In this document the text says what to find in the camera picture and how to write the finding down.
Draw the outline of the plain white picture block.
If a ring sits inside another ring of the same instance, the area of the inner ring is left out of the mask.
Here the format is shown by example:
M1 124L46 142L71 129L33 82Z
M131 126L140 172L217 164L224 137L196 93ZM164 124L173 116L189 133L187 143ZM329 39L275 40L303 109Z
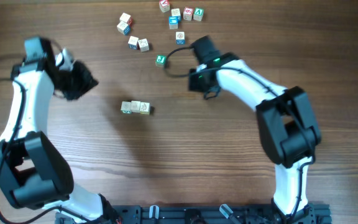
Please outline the plain white picture block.
M124 114L131 114L131 102L129 101L123 101L121 103L121 112Z

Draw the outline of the green-sided picture block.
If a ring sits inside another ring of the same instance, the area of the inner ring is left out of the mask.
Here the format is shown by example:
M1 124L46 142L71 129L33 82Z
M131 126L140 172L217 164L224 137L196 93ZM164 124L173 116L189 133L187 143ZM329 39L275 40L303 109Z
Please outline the green-sided picture block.
M140 114L150 114L151 106L148 102L141 102L140 103Z

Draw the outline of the red V block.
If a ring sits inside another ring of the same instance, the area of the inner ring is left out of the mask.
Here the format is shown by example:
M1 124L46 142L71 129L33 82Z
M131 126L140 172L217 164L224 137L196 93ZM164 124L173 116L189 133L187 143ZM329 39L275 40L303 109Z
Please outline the red V block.
M131 101L130 110L132 113L139 113L140 112L140 101Z

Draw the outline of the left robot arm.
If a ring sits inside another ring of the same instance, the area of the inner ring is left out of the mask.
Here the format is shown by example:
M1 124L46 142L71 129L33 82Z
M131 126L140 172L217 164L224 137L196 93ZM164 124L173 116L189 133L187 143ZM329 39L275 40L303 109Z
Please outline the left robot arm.
M75 184L70 166L47 137L55 92L77 100L98 84L83 62L67 49L55 54L55 46L48 38L27 39L22 62L12 68L14 96L0 136L0 192L16 209L55 211L73 223L120 223L105 197ZM0 221L7 223L1 209Z

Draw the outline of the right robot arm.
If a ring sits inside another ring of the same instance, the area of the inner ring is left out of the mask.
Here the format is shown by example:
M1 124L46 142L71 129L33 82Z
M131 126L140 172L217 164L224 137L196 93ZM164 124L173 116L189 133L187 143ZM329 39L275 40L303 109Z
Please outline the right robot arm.
M298 86L269 81L232 52L222 54L209 36L190 49L198 61L189 72L191 91L202 92L207 100L225 90L255 112L262 149L275 165L273 204L284 222L294 222L307 206L306 174L321 142L308 95Z

